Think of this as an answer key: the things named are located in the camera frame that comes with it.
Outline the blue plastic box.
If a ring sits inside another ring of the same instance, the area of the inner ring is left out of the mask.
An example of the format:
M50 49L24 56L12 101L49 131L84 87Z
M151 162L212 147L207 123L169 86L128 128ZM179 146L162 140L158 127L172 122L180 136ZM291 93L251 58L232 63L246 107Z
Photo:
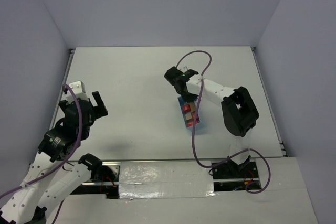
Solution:
M191 113L191 114L192 114L192 113L195 113L196 111L195 111L195 112L190 111L190 112L184 113L184 112L182 111L182 106L183 106L184 104L190 104L190 103L194 103L194 104L197 106L197 102L198 102L198 100L196 99L194 102L185 102L181 97L178 97L177 99L178 99L178 102L179 102L179 106L180 106L180 109L181 109L181 113L182 113L182 117L183 117L183 120L184 120L185 127L186 127L187 129L189 129L189 130L192 130L192 127L193 127L193 126L191 126L191 127L187 127L186 124L187 124L187 122L190 122L190 121L193 121L193 120L191 119L191 120L186 121L184 115L187 114L187 113Z

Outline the natural wood cube with windows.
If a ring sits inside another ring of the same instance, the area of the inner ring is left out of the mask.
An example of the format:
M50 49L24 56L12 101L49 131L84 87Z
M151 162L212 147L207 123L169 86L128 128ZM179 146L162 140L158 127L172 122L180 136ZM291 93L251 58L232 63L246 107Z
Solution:
M185 114L184 117L186 121L191 120L193 118L191 113Z

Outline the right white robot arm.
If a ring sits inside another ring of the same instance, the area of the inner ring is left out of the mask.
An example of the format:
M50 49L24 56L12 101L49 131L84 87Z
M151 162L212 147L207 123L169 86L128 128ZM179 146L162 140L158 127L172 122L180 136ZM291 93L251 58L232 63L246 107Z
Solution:
M250 141L244 137L256 125L259 112L245 87L230 88L204 78L195 70L186 72L172 67L164 75L165 79L179 94L179 103L185 126L192 130L192 152L195 161L203 168L213 168L205 165L197 157L195 146L196 126L200 123L198 111L201 100L205 99L219 106L222 110L224 126L235 140L230 144L229 156L221 164L228 162L234 168L242 169L250 159Z

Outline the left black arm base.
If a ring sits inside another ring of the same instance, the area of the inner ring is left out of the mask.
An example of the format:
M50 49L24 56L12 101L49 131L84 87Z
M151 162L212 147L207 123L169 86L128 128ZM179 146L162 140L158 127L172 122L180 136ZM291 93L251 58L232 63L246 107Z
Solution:
M119 199L120 165L103 165L93 179L82 183L71 195L104 195L107 199Z

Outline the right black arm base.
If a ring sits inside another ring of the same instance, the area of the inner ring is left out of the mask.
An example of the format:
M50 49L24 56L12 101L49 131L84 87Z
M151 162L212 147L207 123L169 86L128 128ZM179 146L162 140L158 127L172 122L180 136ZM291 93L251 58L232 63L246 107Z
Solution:
M228 161L210 169L208 173L213 178L215 192L241 191L247 185L249 190L261 190L256 162L250 159L241 165Z

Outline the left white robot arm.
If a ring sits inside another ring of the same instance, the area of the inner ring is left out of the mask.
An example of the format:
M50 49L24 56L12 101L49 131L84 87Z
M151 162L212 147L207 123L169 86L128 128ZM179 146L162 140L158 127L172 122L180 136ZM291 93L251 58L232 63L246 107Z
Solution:
M38 147L34 162L20 186L9 191L10 200L1 208L1 223L46 223L52 211L82 183L107 178L114 172L92 154L83 155L64 177L51 184L82 140L89 137L94 122L108 115L98 91L92 93L92 105L84 92L59 102L64 117L47 131Z

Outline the red cube with window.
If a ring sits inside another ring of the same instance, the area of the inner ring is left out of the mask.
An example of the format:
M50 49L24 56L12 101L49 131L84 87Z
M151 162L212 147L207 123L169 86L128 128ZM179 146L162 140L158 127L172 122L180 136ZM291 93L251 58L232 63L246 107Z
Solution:
M182 106L182 111L183 111L184 113L190 112L190 111L191 111L191 107L190 107L190 105L189 105L189 104L184 104L184 105Z

